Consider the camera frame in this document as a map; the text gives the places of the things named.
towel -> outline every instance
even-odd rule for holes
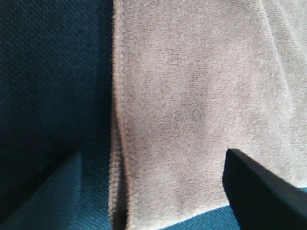
[[[228,205],[228,148],[306,187],[306,38],[304,0],[115,0],[113,229]]]

cloth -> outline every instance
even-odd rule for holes
[[[28,184],[0,196],[1,230],[67,230],[70,227],[80,200],[81,155],[63,156],[64,162],[57,159]],[[7,205],[12,201],[14,209]]]
[[[114,229],[227,205],[228,148],[307,186],[304,1],[115,0],[114,10]]]
[[[112,8],[111,0],[0,0],[0,197],[80,151],[71,230],[110,228]]]

gray fabric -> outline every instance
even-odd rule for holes
[[[114,9],[113,223],[127,209],[126,229],[153,230],[227,205],[228,148],[307,186],[305,1],[115,0]]]

black object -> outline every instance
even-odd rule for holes
[[[242,230],[307,230],[307,194],[237,149],[226,153],[223,185]]]

dark blue fabric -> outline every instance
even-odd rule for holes
[[[0,0],[0,196],[82,153],[71,229],[109,229],[112,1]]]
[[[54,169],[54,162],[27,186],[32,187]],[[18,188],[22,197],[26,187]],[[4,222],[1,230],[67,230],[80,200],[81,155],[71,153],[69,158],[52,173],[26,202]]]

